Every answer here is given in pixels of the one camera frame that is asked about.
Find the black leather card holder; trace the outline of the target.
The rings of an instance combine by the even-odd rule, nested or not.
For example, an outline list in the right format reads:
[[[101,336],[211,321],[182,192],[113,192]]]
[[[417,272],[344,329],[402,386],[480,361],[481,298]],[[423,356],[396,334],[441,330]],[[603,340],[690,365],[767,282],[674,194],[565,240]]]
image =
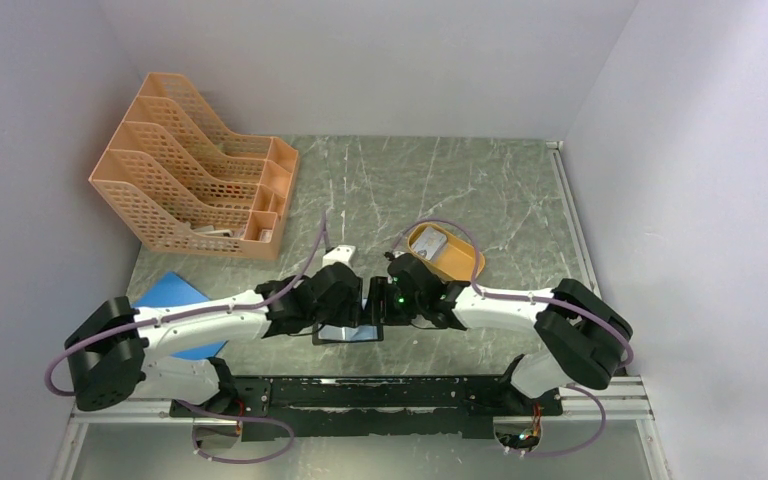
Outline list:
[[[323,325],[313,333],[314,345],[349,344],[379,342],[384,339],[381,325],[361,325],[358,327],[337,327]]]

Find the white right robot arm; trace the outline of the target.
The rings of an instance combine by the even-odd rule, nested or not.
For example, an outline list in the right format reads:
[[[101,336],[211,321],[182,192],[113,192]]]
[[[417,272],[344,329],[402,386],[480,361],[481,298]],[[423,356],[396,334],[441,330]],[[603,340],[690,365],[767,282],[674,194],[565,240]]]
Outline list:
[[[557,387],[604,390],[631,358],[630,325],[573,279],[542,290],[483,288],[445,280],[403,254],[391,259],[385,276],[371,279],[361,316],[382,326],[408,326],[422,317],[436,329],[497,329],[538,338],[541,350],[512,360],[499,389],[502,406],[513,414],[525,413]]]

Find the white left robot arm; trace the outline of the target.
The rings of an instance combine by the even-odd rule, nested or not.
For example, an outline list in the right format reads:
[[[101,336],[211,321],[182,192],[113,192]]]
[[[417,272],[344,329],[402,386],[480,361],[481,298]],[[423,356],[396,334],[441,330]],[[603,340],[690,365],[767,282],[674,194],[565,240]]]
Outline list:
[[[124,296],[105,301],[64,343],[76,406],[92,412],[129,398],[169,398],[224,415],[237,400],[228,369],[179,352],[347,326],[360,315],[362,286],[349,266],[334,263],[311,277],[179,307],[135,308]]]

